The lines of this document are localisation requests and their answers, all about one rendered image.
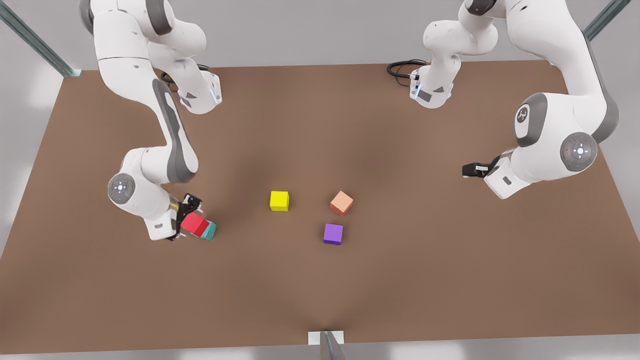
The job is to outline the red wooden cube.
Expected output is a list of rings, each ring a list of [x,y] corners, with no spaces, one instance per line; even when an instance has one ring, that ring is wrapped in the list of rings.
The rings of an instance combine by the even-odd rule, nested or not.
[[[180,231],[183,234],[190,234],[201,238],[209,225],[210,223],[203,216],[194,211],[185,215],[180,223]]]

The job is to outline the orange wooden cube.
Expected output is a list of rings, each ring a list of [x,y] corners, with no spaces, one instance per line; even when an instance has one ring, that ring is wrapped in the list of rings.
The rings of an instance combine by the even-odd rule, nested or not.
[[[345,216],[347,211],[352,207],[354,199],[348,196],[345,192],[339,191],[338,194],[330,202],[330,208],[341,217]]]

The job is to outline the purple wooden cube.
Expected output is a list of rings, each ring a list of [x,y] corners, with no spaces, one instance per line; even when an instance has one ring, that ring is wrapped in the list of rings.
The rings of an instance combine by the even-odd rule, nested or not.
[[[339,224],[325,223],[323,243],[330,245],[341,245],[343,240],[344,227]]]

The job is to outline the silver frame post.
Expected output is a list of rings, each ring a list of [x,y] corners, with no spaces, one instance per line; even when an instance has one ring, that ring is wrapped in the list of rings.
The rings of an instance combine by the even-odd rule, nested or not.
[[[4,0],[0,0],[0,20],[62,77],[78,78],[82,75],[81,69],[71,68]]]
[[[342,330],[323,330],[308,332],[309,346],[319,346],[320,360],[347,360],[342,345],[345,344],[345,333]]]
[[[610,0],[582,31],[585,38],[592,41],[630,3],[631,0]]]

